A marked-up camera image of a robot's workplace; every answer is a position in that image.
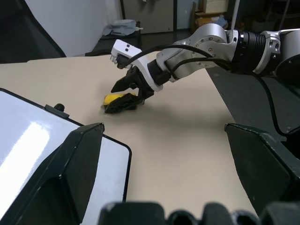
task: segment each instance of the gray wall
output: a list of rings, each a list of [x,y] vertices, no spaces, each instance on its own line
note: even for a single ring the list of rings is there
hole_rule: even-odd
[[[177,0],[177,29],[190,27],[190,14],[193,2],[198,7],[199,0]]]

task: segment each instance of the glossy white surface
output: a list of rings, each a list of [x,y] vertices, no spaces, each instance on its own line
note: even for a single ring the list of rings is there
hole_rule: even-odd
[[[0,91],[0,127],[1,219],[40,163],[78,125]],[[102,139],[83,224],[96,224],[104,204],[123,199],[128,157],[126,147]]]

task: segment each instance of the white wall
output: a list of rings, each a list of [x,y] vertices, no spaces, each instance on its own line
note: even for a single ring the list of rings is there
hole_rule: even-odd
[[[90,52],[104,27],[120,18],[117,0],[26,0],[66,56]]]

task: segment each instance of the white panel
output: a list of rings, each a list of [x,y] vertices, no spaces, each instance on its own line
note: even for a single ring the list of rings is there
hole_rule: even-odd
[[[66,56],[90,52],[108,23],[105,0],[25,1]]]
[[[41,162],[78,125],[0,91],[0,219]],[[83,224],[97,224],[100,209],[122,201],[128,149],[102,139],[97,175]]]

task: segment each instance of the black chair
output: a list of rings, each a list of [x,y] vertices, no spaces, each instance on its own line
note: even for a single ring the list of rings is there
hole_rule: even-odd
[[[65,56],[34,18],[25,0],[0,1],[0,63]]]

